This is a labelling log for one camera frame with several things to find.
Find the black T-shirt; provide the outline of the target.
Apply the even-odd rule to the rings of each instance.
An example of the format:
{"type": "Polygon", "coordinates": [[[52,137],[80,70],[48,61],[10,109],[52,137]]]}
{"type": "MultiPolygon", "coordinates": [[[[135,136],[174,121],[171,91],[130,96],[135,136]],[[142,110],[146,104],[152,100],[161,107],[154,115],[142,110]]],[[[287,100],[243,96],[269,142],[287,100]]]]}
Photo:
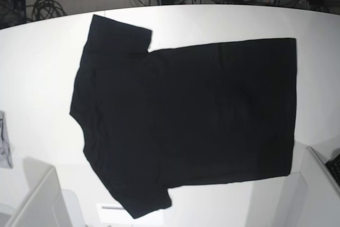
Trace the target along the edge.
{"type": "Polygon", "coordinates": [[[133,217],[168,190],[287,176],[296,118],[294,38],[149,52],[149,29],[94,15],[70,115],[84,155],[133,217]]]}

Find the grey cloth at left edge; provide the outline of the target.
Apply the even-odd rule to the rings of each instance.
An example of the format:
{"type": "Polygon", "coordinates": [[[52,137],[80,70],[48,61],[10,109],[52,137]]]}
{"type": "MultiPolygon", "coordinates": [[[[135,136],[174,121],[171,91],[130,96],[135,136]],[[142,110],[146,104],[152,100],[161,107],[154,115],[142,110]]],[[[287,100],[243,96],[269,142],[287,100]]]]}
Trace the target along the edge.
{"type": "Polygon", "coordinates": [[[9,137],[7,134],[5,113],[3,111],[1,111],[0,120],[1,120],[1,136],[0,136],[1,168],[12,169],[13,162],[12,162],[11,148],[10,148],[9,137]]]}

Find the black keyboard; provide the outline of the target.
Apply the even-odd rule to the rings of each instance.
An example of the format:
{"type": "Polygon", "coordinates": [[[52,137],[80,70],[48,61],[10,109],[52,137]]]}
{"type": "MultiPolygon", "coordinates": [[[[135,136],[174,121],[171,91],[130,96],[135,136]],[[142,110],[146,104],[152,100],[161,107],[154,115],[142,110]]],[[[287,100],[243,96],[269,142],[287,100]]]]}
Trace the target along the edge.
{"type": "Polygon", "coordinates": [[[333,176],[334,180],[340,185],[340,155],[326,163],[328,171],[333,176]]]}

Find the white box lower right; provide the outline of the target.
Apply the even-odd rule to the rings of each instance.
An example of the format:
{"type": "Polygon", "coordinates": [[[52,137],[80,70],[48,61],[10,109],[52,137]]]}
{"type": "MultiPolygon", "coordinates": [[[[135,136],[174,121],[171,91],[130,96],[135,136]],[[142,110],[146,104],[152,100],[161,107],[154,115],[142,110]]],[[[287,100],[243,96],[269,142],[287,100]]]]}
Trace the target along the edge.
{"type": "Polygon", "coordinates": [[[285,179],[272,226],[339,226],[339,186],[313,148],[285,179]]]}

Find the white box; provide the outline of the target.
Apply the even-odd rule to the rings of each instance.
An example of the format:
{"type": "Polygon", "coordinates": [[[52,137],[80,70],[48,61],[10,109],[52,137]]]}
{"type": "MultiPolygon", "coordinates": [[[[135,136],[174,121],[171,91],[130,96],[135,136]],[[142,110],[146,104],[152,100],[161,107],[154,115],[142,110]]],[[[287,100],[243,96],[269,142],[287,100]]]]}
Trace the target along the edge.
{"type": "Polygon", "coordinates": [[[339,226],[339,186],[313,148],[285,179],[272,226],[339,226]]]}
{"type": "Polygon", "coordinates": [[[79,200],[55,166],[33,158],[1,168],[1,226],[85,226],[79,200]]]}

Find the white label plate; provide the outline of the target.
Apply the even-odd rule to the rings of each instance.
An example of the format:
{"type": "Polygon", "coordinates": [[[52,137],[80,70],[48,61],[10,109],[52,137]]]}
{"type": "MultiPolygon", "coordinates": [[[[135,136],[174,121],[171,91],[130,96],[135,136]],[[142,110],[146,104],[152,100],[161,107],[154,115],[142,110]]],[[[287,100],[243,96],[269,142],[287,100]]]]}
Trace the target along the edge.
{"type": "Polygon", "coordinates": [[[134,219],[121,205],[96,204],[99,219],[103,223],[129,224],[129,225],[163,225],[162,211],[155,211],[134,219]]]}

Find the white box lower left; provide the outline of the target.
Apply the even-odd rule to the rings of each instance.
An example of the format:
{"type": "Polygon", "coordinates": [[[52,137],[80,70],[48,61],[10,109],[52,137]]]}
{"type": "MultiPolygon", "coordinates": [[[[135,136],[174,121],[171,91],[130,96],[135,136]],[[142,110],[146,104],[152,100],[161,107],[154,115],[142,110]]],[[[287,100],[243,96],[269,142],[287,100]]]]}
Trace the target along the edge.
{"type": "Polygon", "coordinates": [[[1,226],[85,226],[79,200],[55,166],[33,158],[1,168],[1,226]]]}

